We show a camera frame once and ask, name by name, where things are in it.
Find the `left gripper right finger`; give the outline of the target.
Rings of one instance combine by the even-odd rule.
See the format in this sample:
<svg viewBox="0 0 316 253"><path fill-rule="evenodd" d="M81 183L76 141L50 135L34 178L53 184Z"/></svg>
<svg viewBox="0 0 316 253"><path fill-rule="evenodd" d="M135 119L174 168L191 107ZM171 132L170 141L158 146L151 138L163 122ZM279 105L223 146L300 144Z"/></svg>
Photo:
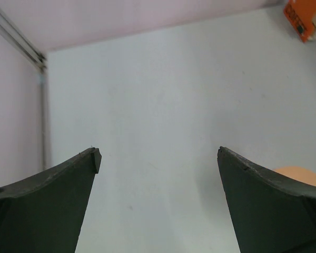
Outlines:
<svg viewBox="0 0 316 253"><path fill-rule="evenodd" d="M226 147L218 167L240 252L316 252L316 186Z"/></svg>

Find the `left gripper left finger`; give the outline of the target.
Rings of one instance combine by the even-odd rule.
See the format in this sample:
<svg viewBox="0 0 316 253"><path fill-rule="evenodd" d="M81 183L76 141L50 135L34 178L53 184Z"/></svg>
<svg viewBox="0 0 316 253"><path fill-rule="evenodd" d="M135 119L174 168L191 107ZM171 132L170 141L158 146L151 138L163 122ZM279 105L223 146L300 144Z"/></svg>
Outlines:
<svg viewBox="0 0 316 253"><path fill-rule="evenodd" d="M0 187L0 252L75 252L102 155L88 148Z"/></svg>

